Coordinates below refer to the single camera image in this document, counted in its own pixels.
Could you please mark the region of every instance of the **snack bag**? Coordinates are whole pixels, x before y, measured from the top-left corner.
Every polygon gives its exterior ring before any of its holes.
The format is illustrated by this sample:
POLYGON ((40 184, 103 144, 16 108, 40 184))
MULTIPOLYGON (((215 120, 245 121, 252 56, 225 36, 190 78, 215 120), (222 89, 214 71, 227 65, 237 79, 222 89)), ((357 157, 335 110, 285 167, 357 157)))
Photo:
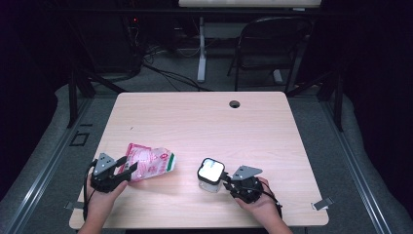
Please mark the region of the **snack bag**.
POLYGON ((175 156, 165 148, 150 148, 130 143, 127 154, 128 161, 119 173, 127 170, 137 162, 137 169, 131 174, 131 181, 140 181, 148 177, 162 175, 173 171, 175 156))

